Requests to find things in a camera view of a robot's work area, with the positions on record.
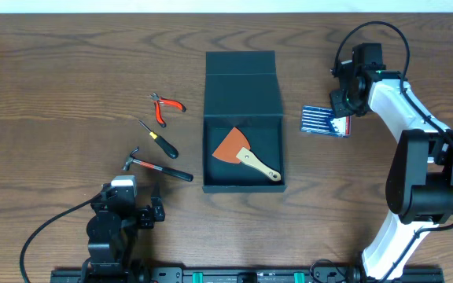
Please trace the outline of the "small claw hammer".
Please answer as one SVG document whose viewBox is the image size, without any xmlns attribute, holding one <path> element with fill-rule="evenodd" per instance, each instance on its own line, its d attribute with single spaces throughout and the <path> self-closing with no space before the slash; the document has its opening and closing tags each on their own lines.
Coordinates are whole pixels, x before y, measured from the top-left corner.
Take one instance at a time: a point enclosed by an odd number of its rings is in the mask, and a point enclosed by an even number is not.
<svg viewBox="0 0 453 283">
<path fill-rule="evenodd" d="M 140 159 L 136 158 L 134 155 L 138 151 L 139 151 L 139 147 L 136 147 L 128 155 L 128 157 L 126 158 L 126 160 L 124 162 L 124 165 L 122 167 L 122 169 L 124 171 L 129 171 L 130 166 L 132 164 L 136 164 L 136 165 L 139 165 L 141 167 L 152 169 L 154 171 L 159 171 L 159 172 L 161 172 L 163 174 L 170 175 L 170 176 L 172 176 L 174 178 L 179 178 L 179 179 L 182 179 L 182 180 L 187 181 L 187 182 L 192 182 L 193 181 L 193 175 L 192 174 L 189 174 L 189 173 L 186 173 L 186 172 L 183 172 L 183 171 L 179 171 L 179 170 L 175 170 L 175 169 L 169 168 L 169 167 L 161 167 L 161 166 L 158 166 L 156 164 L 151 164 L 149 162 L 146 162 L 144 160 L 140 160 Z"/>
</svg>

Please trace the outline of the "blue screwdriver set card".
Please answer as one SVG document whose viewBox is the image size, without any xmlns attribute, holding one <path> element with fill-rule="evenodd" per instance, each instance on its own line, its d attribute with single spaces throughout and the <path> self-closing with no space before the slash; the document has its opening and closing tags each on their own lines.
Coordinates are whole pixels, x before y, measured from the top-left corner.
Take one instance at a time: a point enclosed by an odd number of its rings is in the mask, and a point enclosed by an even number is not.
<svg viewBox="0 0 453 283">
<path fill-rule="evenodd" d="M 338 138 L 350 135 L 350 117 L 337 118 L 331 108 L 310 105 L 302 107 L 300 130 L 312 134 L 324 134 Z"/>
</svg>

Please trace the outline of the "black handled screwdriver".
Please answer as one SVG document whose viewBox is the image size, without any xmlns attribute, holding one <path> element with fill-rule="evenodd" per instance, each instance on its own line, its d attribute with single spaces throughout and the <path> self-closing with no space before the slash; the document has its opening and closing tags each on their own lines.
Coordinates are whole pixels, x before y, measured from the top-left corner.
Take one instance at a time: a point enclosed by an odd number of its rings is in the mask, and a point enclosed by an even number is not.
<svg viewBox="0 0 453 283">
<path fill-rule="evenodd" d="M 163 152 L 170 157 L 171 159 L 177 159 L 179 157 L 179 151 L 171 143 L 165 140 L 161 135 L 158 135 L 147 127 L 142 120 L 138 120 L 139 124 L 149 132 L 149 136 L 154 140 L 154 142 L 159 145 Z"/>
</svg>

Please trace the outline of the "orange scraper wooden handle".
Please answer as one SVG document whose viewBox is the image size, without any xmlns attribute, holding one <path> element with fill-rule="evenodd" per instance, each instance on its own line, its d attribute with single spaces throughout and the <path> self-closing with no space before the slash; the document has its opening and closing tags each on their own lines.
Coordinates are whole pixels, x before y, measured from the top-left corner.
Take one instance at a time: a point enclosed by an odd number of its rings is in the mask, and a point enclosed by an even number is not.
<svg viewBox="0 0 453 283">
<path fill-rule="evenodd" d="M 230 164 L 244 164 L 263 173 L 272 182 L 282 180 L 282 175 L 264 164 L 251 151 L 251 145 L 243 133 L 233 127 L 212 154 L 217 160 Z"/>
</svg>

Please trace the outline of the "red handled pliers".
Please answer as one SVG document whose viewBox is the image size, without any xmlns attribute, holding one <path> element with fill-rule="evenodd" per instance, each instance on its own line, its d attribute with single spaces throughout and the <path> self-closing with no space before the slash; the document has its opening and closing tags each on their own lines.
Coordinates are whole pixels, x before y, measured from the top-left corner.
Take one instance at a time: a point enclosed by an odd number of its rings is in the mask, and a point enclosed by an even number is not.
<svg viewBox="0 0 453 283">
<path fill-rule="evenodd" d="M 162 116 L 162 111 L 161 111 L 162 105 L 171 106 L 171 107 L 179 109 L 181 112 L 186 112 L 186 106 L 179 101 L 160 97 L 155 92 L 151 93 L 150 97 L 152 98 L 153 104 L 155 106 L 156 120 L 157 120 L 158 124 L 163 128 L 165 128 L 167 126 L 167 124 L 165 123 L 163 116 Z"/>
</svg>

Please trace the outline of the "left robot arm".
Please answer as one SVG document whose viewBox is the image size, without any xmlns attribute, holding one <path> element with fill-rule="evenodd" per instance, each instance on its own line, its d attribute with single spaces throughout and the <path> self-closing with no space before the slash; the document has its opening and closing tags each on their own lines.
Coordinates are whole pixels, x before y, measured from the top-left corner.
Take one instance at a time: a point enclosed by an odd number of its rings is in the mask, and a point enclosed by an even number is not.
<svg viewBox="0 0 453 283">
<path fill-rule="evenodd" d="M 151 204 L 136 204 L 137 186 L 105 183 L 91 207 L 95 216 L 87 224 L 88 252 L 79 282 L 151 282 L 149 269 L 132 252 L 139 230 L 165 220 L 160 186 L 155 184 Z"/>
</svg>

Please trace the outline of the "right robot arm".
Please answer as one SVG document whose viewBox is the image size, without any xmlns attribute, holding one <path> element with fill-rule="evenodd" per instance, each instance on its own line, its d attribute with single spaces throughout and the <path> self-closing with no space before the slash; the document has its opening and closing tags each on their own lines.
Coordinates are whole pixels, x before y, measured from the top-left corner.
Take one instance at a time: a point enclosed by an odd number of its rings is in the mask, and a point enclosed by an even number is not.
<svg viewBox="0 0 453 283">
<path fill-rule="evenodd" d="M 332 74 L 340 83 L 330 93 L 333 111 L 375 112 L 397 141 L 385 184 L 389 212 L 353 274 L 359 282 L 395 281 L 425 237 L 453 229 L 453 130 L 378 58 L 338 61 Z"/>
</svg>

